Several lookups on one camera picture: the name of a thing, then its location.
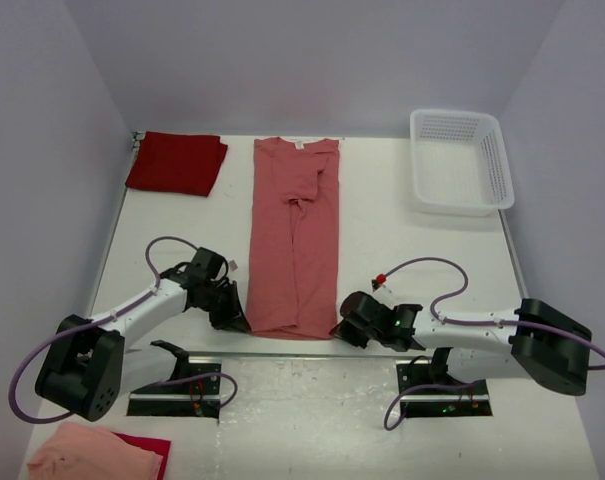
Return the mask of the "salmon pink t shirt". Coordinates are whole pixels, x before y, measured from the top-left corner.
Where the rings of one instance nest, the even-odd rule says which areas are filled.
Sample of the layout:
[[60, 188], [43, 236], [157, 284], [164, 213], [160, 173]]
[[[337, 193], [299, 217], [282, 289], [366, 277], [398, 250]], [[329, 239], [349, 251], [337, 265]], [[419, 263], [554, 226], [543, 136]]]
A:
[[246, 316], [256, 336], [328, 340], [337, 323], [340, 145], [254, 143]]

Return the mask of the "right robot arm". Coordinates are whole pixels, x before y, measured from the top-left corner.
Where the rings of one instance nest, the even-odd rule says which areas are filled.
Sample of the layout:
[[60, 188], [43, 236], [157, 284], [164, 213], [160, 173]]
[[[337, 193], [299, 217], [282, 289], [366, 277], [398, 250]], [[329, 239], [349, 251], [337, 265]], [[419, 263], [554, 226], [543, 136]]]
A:
[[352, 346], [374, 340], [396, 352], [431, 350], [428, 380], [441, 393], [490, 378], [530, 378], [559, 394], [586, 393], [591, 331], [537, 299], [441, 320], [419, 304], [389, 307], [355, 292], [339, 314], [331, 334]]

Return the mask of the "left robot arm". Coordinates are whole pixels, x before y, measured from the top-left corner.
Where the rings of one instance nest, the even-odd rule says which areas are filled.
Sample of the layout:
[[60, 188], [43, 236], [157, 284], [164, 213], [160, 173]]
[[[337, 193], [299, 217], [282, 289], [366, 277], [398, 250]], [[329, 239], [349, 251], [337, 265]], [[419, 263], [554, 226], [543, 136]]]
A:
[[49, 346], [36, 394], [96, 421], [122, 394], [147, 387], [177, 393], [187, 385], [202, 384], [210, 375], [189, 373], [185, 349], [163, 340], [142, 350], [133, 346], [189, 309], [207, 313], [216, 330], [250, 332], [229, 270], [223, 256], [199, 248], [191, 260], [157, 274], [154, 284], [130, 303], [98, 319], [68, 316]]

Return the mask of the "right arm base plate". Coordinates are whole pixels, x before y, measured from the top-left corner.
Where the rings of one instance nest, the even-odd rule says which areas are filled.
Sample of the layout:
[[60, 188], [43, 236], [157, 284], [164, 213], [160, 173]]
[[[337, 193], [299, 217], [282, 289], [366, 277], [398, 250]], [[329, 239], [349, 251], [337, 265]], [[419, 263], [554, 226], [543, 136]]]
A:
[[[432, 384], [429, 377], [430, 360], [426, 357], [417, 361], [398, 362], [396, 375], [398, 392], [415, 385]], [[424, 389], [404, 395], [399, 401], [399, 410], [406, 419], [491, 417], [493, 409], [485, 381], [477, 382], [460, 390]]]

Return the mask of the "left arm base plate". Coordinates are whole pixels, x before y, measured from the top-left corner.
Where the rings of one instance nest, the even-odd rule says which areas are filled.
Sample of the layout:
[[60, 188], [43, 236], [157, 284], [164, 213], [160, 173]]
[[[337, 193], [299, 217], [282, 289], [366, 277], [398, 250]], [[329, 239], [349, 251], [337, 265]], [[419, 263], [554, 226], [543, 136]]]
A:
[[128, 397], [130, 417], [212, 418], [220, 414], [221, 362], [213, 358], [189, 360], [183, 377], [211, 373], [210, 378], [190, 384], [150, 386]]

